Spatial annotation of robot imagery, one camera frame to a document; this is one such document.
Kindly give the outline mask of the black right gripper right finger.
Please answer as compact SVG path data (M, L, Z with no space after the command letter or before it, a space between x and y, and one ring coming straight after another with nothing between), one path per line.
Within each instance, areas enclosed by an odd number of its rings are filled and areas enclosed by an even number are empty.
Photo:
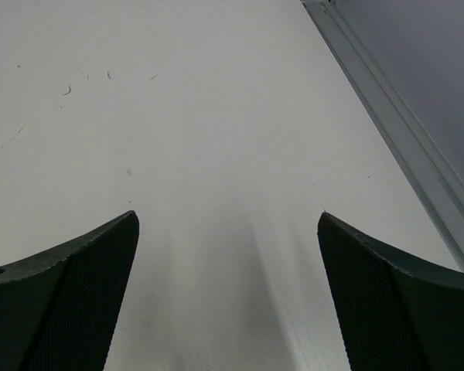
M352 370L464 370L464 273L323 213L319 247Z

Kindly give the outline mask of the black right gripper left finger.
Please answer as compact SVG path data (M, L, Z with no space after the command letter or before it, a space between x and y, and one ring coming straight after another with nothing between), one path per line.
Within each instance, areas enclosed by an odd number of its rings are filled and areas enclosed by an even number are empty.
M102 370L138 237L130 210L0 266L0 370Z

